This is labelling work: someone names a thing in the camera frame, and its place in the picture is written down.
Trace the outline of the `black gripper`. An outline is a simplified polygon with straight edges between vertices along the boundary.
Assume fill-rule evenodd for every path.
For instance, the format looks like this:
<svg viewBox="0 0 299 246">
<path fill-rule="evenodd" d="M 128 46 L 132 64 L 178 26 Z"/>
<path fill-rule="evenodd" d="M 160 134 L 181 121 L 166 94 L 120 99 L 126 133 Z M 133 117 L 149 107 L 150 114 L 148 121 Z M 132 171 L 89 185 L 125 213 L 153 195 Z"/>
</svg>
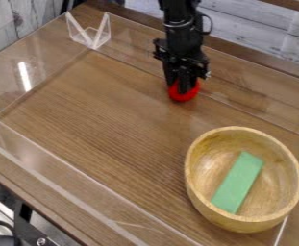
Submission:
<svg viewBox="0 0 299 246">
<path fill-rule="evenodd" d="M 180 78 L 180 94 L 196 95 L 198 92 L 197 77 L 208 78 L 210 60 L 202 51 L 204 19 L 193 18 L 182 25 L 166 24 L 166 38 L 153 41 L 153 56 L 162 61 L 168 86 Z"/>
</svg>

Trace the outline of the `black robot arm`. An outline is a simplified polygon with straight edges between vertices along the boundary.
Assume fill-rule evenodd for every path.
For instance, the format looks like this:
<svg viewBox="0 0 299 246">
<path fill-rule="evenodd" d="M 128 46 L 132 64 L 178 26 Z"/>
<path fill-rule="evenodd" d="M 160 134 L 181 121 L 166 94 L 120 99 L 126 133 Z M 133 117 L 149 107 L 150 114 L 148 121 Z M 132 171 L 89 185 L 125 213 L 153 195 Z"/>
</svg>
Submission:
<svg viewBox="0 0 299 246">
<path fill-rule="evenodd" d="M 170 98 L 185 102 L 200 91 L 198 79 L 210 77 L 210 59 L 202 51 L 204 18 L 197 8 L 201 0 L 158 0 L 164 10 L 166 38 L 156 38 L 153 56 L 162 61 Z"/>
</svg>

